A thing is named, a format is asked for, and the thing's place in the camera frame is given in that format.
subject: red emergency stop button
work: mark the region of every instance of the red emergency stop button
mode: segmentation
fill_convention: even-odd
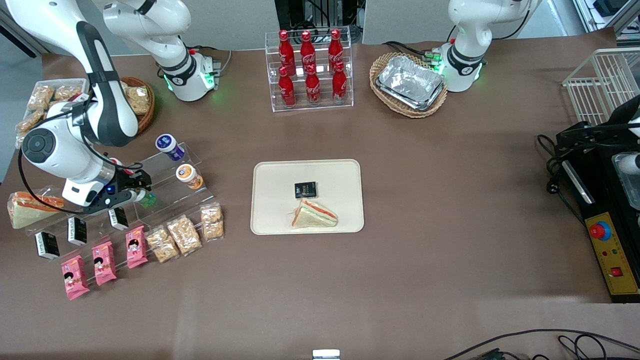
[[[589,227],[589,234],[598,240],[607,241],[611,238],[611,228],[606,222],[598,221]]]

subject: aluminum foil container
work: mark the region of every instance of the aluminum foil container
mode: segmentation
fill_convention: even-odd
[[[409,107],[426,111],[444,88],[444,79],[407,56],[395,56],[382,70],[376,84]]]

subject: brown table surface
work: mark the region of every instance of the brown table surface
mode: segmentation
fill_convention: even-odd
[[[371,92],[369,66],[390,50],[382,45],[354,46],[353,108],[279,114],[261,51],[234,53],[220,90],[194,103],[167,90],[149,56],[115,58],[121,76],[152,84],[157,116],[135,142],[109,151],[133,161],[155,153],[161,133],[186,141],[224,205],[227,237],[188,258],[123,272],[71,302],[58,263],[38,258],[3,211],[0,354],[305,359],[315,348],[339,348],[344,359],[441,359],[536,327],[637,344],[640,306],[609,303],[584,228],[545,191],[547,157],[534,145],[535,135],[554,136],[574,121],[560,82],[593,50],[614,46],[608,30],[496,41],[474,86],[423,120],[391,112]],[[44,58],[44,73],[83,75],[74,59],[55,55]],[[252,234],[257,163],[334,158],[362,167],[362,231]],[[62,184],[27,168],[34,187]],[[21,189],[14,161],[0,198]],[[561,353],[551,334],[496,345]]]

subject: wicker basket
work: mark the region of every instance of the wicker basket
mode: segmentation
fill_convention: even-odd
[[[431,104],[431,107],[429,107],[429,109],[427,111],[414,110],[414,109],[410,108],[407,104],[401,102],[400,100],[396,99],[395,97],[392,97],[391,95],[389,95],[386,92],[380,90],[376,86],[376,78],[378,77],[378,75],[380,75],[382,70],[387,66],[387,64],[389,63],[389,60],[391,60],[391,58],[393,58],[395,56],[400,56],[400,55],[405,55],[405,56],[409,57],[409,59],[413,60],[418,65],[422,65],[424,67],[427,66],[427,64],[424,61],[416,58],[413,55],[409,55],[409,54],[388,53],[388,54],[385,54],[383,56],[380,56],[376,61],[373,62],[373,65],[371,65],[371,69],[369,70],[369,84],[371,85],[371,90],[373,90],[373,92],[380,98],[380,100],[382,100],[382,102],[384,102],[391,110],[395,111],[396,113],[402,114],[402,115],[404,115],[406,117],[410,117],[410,118],[413,118],[413,119],[420,119],[420,118],[423,118],[423,117],[427,117],[427,116],[433,114],[434,112],[436,112],[436,110],[439,107],[441,107],[442,103],[447,98],[447,86],[446,85],[445,85],[444,89],[442,89],[442,91],[440,92],[440,95],[438,95],[438,97],[435,99],[435,101],[433,101],[433,104]]]
[[[154,108],[156,107],[156,96],[154,94],[154,90],[149,84],[138,78],[123,76],[120,80],[131,87],[144,86],[147,88],[147,95],[149,96],[149,111],[144,115],[136,115],[138,118],[138,135],[140,135],[149,127],[149,124],[151,124],[151,121],[154,118]]]

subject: acrylic bottle rack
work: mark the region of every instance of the acrylic bottle rack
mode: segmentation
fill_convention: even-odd
[[[113,253],[117,264],[116,269],[123,268],[127,264],[126,232],[140,225],[145,226],[146,232],[185,214],[194,223],[200,239],[203,240],[200,206],[213,202],[214,196],[206,187],[206,179],[202,187],[198,190],[192,190],[175,177],[175,170],[181,164],[189,163],[197,168],[197,165],[202,162],[188,145],[181,143],[180,146],[184,149],[184,157],[180,161],[172,161],[166,154],[161,152],[141,161],[144,170],[151,176],[152,193],[156,196],[156,203],[148,208],[143,208],[137,202],[122,206],[127,215],[128,229],[119,231],[113,228],[107,213],[95,216],[76,215],[76,217],[82,218],[86,222],[87,228],[87,244],[78,247],[67,241],[67,219],[73,215],[58,213],[30,225],[26,229],[27,235],[33,238],[40,231],[55,235],[58,241],[60,257],[50,262],[58,265],[57,271],[60,270],[62,262],[77,255],[82,256],[89,285],[95,283],[92,247],[104,242],[107,235],[113,244]],[[152,253],[151,249],[147,249],[147,256],[150,261],[155,260]]]
[[[342,60],[344,62],[344,74],[347,77],[347,96],[344,104],[333,102],[333,74],[329,73],[329,45],[331,44],[331,30],[340,29],[342,43]],[[309,106],[307,102],[307,90],[305,86],[305,75],[302,69],[300,58],[300,47],[302,44],[302,31],[289,31],[289,41],[293,46],[294,59],[296,61],[296,75],[292,76],[293,88],[296,94],[296,105],[288,109],[285,107],[280,95],[278,80],[280,74],[278,69],[282,66],[280,62],[280,38],[278,33],[266,33],[264,35],[264,52],[267,58],[267,76],[269,79],[269,90],[271,92],[271,108],[273,112],[337,108],[353,106],[353,59],[351,56],[351,33],[348,26],[337,26],[333,28],[309,29],[311,31],[311,41],[316,49],[316,70],[320,79],[320,104]]]

